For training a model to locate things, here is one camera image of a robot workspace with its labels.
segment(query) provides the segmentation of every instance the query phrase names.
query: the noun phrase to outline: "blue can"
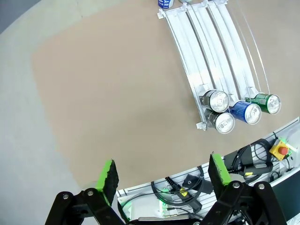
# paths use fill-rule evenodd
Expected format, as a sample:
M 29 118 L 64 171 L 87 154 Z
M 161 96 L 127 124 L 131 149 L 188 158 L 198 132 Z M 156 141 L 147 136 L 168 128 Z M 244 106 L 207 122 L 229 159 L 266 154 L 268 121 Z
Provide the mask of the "blue can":
M 262 117 L 261 108 L 254 103 L 239 101 L 228 110 L 234 118 L 247 124 L 256 124 Z
M 158 0 L 158 6 L 161 8 L 171 8 L 174 0 Z

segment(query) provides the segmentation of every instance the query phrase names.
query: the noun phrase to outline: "silver can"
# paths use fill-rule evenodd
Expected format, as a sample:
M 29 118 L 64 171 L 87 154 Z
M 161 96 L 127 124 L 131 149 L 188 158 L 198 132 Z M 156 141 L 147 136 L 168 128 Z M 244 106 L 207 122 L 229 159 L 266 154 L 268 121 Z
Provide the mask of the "silver can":
M 203 105 L 217 113 L 225 112 L 230 103 L 227 93 L 221 90 L 209 90 L 206 92 L 202 99 Z
M 209 109 L 205 110 L 205 118 L 209 128 L 215 128 L 221 134 L 228 134 L 235 125 L 234 117 L 227 112 L 219 113 Z

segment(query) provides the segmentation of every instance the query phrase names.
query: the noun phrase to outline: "can lid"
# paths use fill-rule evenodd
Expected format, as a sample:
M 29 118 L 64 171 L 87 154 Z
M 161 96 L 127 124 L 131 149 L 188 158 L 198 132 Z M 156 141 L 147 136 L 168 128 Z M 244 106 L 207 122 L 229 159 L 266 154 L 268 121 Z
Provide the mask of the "can lid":
M 261 108 L 254 103 L 248 105 L 245 111 L 245 120 L 248 124 L 256 124 L 262 117 Z
M 234 128 L 235 120 L 234 117 L 225 112 L 219 115 L 216 119 L 216 129 L 222 134 L 228 134 Z
M 267 102 L 269 113 L 276 114 L 281 109 L 281 100 L 277 95 L 271 95 Z
M 215 91 L 210 97 L 210 107 L 213 111 L 221 113 L 229 107 L 229 96 L 221 90 Z

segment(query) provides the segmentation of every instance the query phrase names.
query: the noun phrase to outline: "gray carpet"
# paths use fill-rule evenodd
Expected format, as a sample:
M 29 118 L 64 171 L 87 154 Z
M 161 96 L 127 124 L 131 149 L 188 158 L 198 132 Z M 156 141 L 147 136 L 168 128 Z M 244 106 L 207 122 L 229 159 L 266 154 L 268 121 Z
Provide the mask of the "gray carpet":
M 0 0 L 0 34 L 40 0 Z

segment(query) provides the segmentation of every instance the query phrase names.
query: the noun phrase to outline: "gray floor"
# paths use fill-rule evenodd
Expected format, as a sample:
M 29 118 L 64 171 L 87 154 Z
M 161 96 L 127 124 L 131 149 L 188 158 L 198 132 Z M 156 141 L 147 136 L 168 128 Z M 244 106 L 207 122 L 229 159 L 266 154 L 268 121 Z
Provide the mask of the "gray floor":
M 40 0 L 0 0 L 0 34 Z
M 0 0 L 1 225 L 45 224 L 57 193 L 80 191 L 56 150 L 31 55 L 49 37 L 121 0 L 42 0 L 31 8 L 22 1 L 38 0 Z

